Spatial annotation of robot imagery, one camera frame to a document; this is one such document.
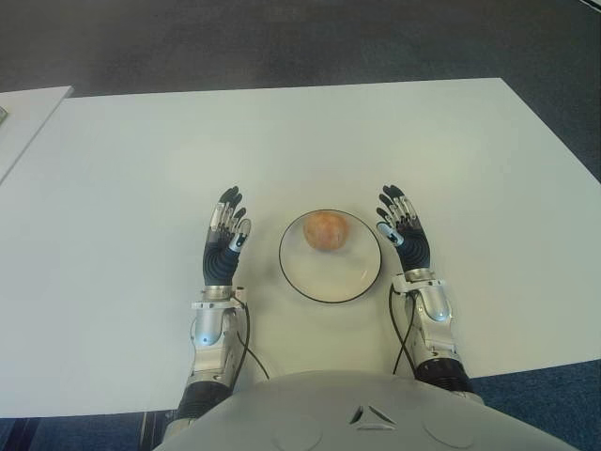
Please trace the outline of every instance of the silver metal forearm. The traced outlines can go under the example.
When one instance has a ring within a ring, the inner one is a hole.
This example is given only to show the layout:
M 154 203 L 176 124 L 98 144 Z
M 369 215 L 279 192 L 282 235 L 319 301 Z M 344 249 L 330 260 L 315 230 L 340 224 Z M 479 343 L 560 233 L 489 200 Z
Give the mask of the silver metal forearm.
M 412 325 L 415 333 L 408 342 L 415 365 L 434 358 L 461 362 L 451 332 L 453 315 L 444 293 L 445 282 L 430 269 L 422 268 L 396 275 L 393 285 L 396 292 L 411 296 L 416 303 Z M 410 319 L 412 303 L 407 302 L 405 309 Z
M 235 295 L 231 287 L 207 287 L 203 300 L 193 303 L 196 310 L 191 334 L 194 362 L 188 384 L 217 381 L 233 388 L 242 354 L 238 333 L 243 307 L 237 295 L 243 296 L 242 288 L 237 289 Z
M 444 293 L 445 283 L 429 268 L 396 275 L 394 289 L 406 296 L 405 311 L 412 332 L 407 349 L 418 381 L 482 402 L 473 393 L 451 333 L 453 313 Z
M 165 440 L 231 395 L 244 349 L 238 340 L 244 294 L 244 288 L 237 288 L 234 293 L 231 287 L 206 287 L 202 301 L 193 303 L 193 367 L 176 419 L 165 431 Z

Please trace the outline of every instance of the robot finger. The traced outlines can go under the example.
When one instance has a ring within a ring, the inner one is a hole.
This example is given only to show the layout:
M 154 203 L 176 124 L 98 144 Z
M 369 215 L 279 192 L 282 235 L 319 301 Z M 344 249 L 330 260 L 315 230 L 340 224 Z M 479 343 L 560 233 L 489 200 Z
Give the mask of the robot finger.
M 246 239 L 251 234 L 251 220 L 243 219 L 236 227 L 234 237 L 229 242 L 229 249 L 239 254 L 242 251 L 242 246 L 246 242 Z
M 388 223 L 380 222 L 376 225 L 378 232 L 381 233 L 388 241 L 390 241 L 394 247 L 398 247 L 403 244 L 405 240 L 403 236 L 398 233 L 396 227 L 392 227 Z
M 221 220 L 221 228 L 223 229 L 223 233 L 226 235 L 229 235 L 229 233 L 231 231 L 230 227 L 231 227 L 232 216 L 234 215 L 234 211 L 236 210 L 236 207 L 240 203 L 240 200 L 242 200 L 242 194 L 238 193 L 234 196 L 234 198 L 229 202 L 229 205 L 227 205 L 227 208 L 223 211 L 223 217 Z
M 397 222 L 401 222 L 402 218 L 403 218 L 403 214 L 401 213 L 400 209 L 392 202 L 391 199 L 389 199 L 386 195 L 384 194 L 380 194 L 379 195 L 379 200 L 382 201 L 382 203 L 388 208 L 388 210 L 391 213 L 391 216 L 393 217 L 393 222 L 392 224 L 395 224 Z
M 393 198 L 393 191 L 390 189 L 390 187 L 384 185 L 384 187 L 382 188 L 382 191 L 384 192 L 385 195 L 387 195 L 390 198 Z
M 234 214 L 234 216 L 232 216 L 231 225 L 229 227 L 231 233 L 234 233 L 234 230 L 236 230 L 236 227 L 238 227 L 238 224 L 239 224 L 240 220 L 242 219 L 242 216 L 244 216 L 245 214 L 246 214 L 246 209 L 244 207 L 242 207 L 240 210 L 236 211 L 236 214 Z
M 391 185 L 391 187 L 389 188 L 389 192 L 390 192 L 390 194 L 389 194 L 390 198 L 393 200 L 396 207 L 399 209 L 399 211 L 404 216 L 404 220 L 402 222 L 408 221 L 410 219 L 410 215 L 409 215 L 409 210 L 408 210 L 407 206 L 405 205 L 405 202 L 403 201 L 403 199 L 405 198 L 405 195 L 400 190 L 400 188 L 398 188 L 395 185 Z
M 216 242 L 219 240 L 219 238 L 220 238 L 219 224 L 222 220 L 223 212 L 225 211 L 225 205 L 229 201 L 232 193 L 234 192 L 234 189 L 236 190 L 236 192 L 238 191 L 238 187 L 228 188 L 225 191 L 225 193 L 223 193 L 222 196 L 219 198 L 217 205 L 215 205 L 215 209 L 213 210 L 213 213 L 211 214 L 210 223 L 208 225 L 207 242 Z
M 381 209 L 380 207 L 378 207 L 376 209 L 376 213 L 384 220 L 388 223 L 389 226 L 394 226 L 395 220 L 394 218 L 388 214 L 384 209 Z
M 415 212 L 415 209 L 413 208 L 413 206 L 411 205 L 411 202 L 409 201 L 408 197 L 406 195 L 403 194 L 403 192 L 397 188 L 394 185 L 391 185 L 391 188 L 394 190 L 394 192 L 396 194 L 398 194 L 398 199 L 399 202 L 402 204 L 403 206 L 403 210 L 407 212 L 407 216 L 410 219 L 410 221 L 416 221 L 417 218 L 417 213 Z

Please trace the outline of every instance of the black glove finger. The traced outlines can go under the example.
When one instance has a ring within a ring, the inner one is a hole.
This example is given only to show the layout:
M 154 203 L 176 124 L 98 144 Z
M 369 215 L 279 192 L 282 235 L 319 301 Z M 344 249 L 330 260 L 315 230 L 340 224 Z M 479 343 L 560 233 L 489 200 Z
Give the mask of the black glove finger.
M 382 218 L 384 221 L 386 221 L 386 223 L 388 223 L 388 225 L 390 227 L 396 227 L 394 218 L 389 213 L 387 213 L 384 209 L 381 209 L 380 207 L 378 207 L 376 209 L 376 213 L 379 215 L 380 218 Z
M 234 188 L 228 188 L 225 190 L 215 205 L 215 209 L 210 216 L 210 223 L 208 225 L 207 243 L 217 242 L 221 237 L 220 222 L 225 211 L 225 205 L 227 204 L 227 201 L 229 200 L 233 190 Z
M 227 232 L 225 230 L 226 226 L 227 226 L 227 222 L 229 221 L 229 218 L 232 216 L 232 214 L 234 213 L 232 211 L 232 202 L 234 201 L 234 199 L 236 199 L 236 197 L 238 196 L 238 186 L 234 186 L 232 188 L 230 188 L 229 193 L 226 192 L 226 194 L 222 197 L 224 200 L 224 206 L 223 206 L 223 212 L 221 217 L 219 218 L 219 224 L 218 224 L 218 229 L 219 229 L 219 238 L 220 241 L 227 241 Z
M 396 204 L 394 204 L 394 202 L 392 202 L 391 199 L 389 199 L 386 195 L 384 194 L 380 194 L 379 195 L 379 200 L 382 201 L 382 203 L 388 208 L 388 210 L 391 213 L 391 217 L 393 218 L 393 222 L 392 224 L 394 226 L 399 226 L 400 223 L 403 223 L 405 221 L 405 215 L 403 214 L 403 212 L 398 208 L 398 206 Z
M 240 200 L 242 200 L 242 194 L 238 193 L 226 204 L 226 210 L 223 213 L 222 219 L 223 238 L 226 240 L 229 240 L 229 238 L 231 238 L 230 235 L 232 232 L 232 218 L 234 216 L 234 211 L 236 210 L 236 207 L 240 203 Z
M 402 197 L 402 196 L 404 196 L 403 192 L 401 191 L 401 189 L 398 186 L 391 185 L 390 191 L 393 194 L 392 197 Z
M 240 224 L 240 220 L 242 219 L 242 217 L 245 214 L 246 214 L 246 209 L 244 207 L 242 207 L 240 210 L 236 211 L 234 216 L 232 216 L 232 226 L 230 228 L 232 233 L 236 232 L 236 229 L 237 229 L 238 225 Z
M 398 199 L 398 204 L 402 207 L 403 211 L 405 212 L 408 218 L 408 222 L 411 224 L 411 226 L 420 226 L 417 213 L 415 212 L 415 209 L 413 208 L 413 205 L 411 204 L 411 201 L 408 199 L 408 197 L 400 190 L 400 188 L 394 185 L 391 185 L 391 189 L 395 194 L 395 199 Z
M 382 187 L 382 191 L 384 192 L 385 195 L 387 195 L 390 199 L 392 199 L 394 197 L 393 195 L 393 191 L 391 191 L 390 187 L 384 185 Z

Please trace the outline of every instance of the blue carpet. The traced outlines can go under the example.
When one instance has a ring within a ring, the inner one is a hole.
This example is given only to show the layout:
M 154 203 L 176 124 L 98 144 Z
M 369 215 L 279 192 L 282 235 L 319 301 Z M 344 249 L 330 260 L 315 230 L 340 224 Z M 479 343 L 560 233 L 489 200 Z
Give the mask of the blue carpet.
M 583 451 L 601 450 L 601 360 L 472 383 L 487 406 Z
M 582 451 L 601 447 L 601 360 L 472 380 L 486 405 L 540 428 Z M 135 451 L 141 413 L 42 418 L 25 439 L 18 421 L 0 419 L 3 451 Z

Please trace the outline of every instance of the gray carpet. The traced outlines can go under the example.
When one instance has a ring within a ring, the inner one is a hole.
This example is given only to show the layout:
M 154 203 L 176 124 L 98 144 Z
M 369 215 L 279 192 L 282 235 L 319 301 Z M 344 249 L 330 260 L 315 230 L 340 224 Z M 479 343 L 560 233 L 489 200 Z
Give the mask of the gray carpet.
M 601 16 L 578 0 L 3 0 L 0 8 L 0 92 L 502 77 L 601 179 Z

